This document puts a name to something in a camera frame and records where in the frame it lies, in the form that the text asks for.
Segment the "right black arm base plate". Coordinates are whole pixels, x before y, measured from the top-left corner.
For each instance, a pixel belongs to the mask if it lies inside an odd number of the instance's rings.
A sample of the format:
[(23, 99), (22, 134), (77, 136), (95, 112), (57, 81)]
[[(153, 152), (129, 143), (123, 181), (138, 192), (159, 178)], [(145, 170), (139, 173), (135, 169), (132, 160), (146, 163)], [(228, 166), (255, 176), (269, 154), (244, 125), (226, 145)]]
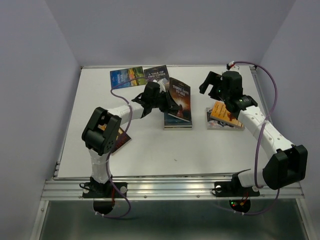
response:
[(242, 187), (239, 183), (231, 181), (217, 181), (211, 193), (216, 197), (259, 197), (260, 192), (254, 191), (252, 187)]

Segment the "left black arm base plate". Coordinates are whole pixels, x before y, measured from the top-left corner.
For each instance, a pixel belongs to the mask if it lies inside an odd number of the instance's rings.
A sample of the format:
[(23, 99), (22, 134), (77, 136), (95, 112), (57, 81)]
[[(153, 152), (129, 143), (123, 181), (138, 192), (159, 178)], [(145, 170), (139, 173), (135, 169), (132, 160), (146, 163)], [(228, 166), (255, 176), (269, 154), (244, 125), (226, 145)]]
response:
[(115, 190), (114, 186), (107, 181), (105, 184), (97, 182), (82, 182), (79, 184), (82, 189), (82, 197), (85, 199), (111, 199), (121, 198), (121, 195)]

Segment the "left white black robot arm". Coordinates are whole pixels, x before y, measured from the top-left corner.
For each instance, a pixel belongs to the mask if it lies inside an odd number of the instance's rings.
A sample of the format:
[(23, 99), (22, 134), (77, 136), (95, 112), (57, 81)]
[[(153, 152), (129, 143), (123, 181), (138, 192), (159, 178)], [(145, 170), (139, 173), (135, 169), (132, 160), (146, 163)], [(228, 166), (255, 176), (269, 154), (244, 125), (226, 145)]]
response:
[(148, 82), (138, 96), (126, 104), (112, 109), (97, 107), (86, 124), (81, 139), (88, 149), (92, 173), (88, 182), (80, 183), (83, 198), (107, 198), (115, 189), (109, 159), (121, 139), (121, 125), (129, 126), (158, 109), (163, 113), (177, 113), (182, 109), (161, 82)]

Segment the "Nineteen Eighty-Four blue book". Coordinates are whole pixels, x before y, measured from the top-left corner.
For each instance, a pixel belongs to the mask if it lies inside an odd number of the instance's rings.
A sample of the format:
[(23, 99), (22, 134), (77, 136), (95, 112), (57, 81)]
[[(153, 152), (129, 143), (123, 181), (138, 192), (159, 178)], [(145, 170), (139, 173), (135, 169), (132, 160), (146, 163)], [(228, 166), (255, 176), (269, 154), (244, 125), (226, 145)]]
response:
[(192, 128), (192, 121), (184, 121), (182, 119), (176, 118), (169, 115), (168, 113), (164, 114), (164, 128)]

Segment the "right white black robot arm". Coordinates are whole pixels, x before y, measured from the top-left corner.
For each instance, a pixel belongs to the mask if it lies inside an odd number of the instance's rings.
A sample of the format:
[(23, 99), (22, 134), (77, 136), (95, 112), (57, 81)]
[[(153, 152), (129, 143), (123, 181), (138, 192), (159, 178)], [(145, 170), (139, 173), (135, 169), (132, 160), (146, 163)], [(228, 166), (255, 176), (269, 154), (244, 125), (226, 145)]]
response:
[(257, 140), (256, 149), (263, 149), (268, 157), (262, 168), (235, 173), (225, 186), (235, 195), (242, 195), (248, 188), (264, 186), (278, 190), (306, 177), (308, 151), (286, 139), (262, 113), (258, 103), (243, 93), (242, 76), (228, 70), (222, 74), (209, 72), (199, 87), (204, 94), (212, 86), (209, 96), (222, 101), (226, 109), (240, 121)]

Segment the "Three Days to See book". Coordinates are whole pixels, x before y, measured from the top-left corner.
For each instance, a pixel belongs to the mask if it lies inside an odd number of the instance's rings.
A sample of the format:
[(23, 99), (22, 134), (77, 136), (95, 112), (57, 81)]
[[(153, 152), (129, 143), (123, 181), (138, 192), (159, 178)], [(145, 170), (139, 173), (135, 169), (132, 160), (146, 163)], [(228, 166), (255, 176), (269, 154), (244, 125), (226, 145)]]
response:
[(179, 106), (179, 111), (177, 113), (168, 114), (186, 122), (190, 122), (192, 120), (191, 87), (178, 79), (170, 77), (168, 91)]

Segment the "orange Huckleberry Finn book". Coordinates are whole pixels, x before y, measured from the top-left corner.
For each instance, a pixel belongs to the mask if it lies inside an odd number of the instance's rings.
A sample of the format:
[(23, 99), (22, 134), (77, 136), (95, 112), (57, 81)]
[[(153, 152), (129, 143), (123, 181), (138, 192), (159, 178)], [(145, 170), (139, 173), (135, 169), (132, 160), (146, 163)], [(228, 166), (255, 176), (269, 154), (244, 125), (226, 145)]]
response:
[(245, 126), (238, 121), (226, 108), (223, 102), (216, 101), (209, 115), (210, 119), (218, 121), (230, 127), (244, 129)]

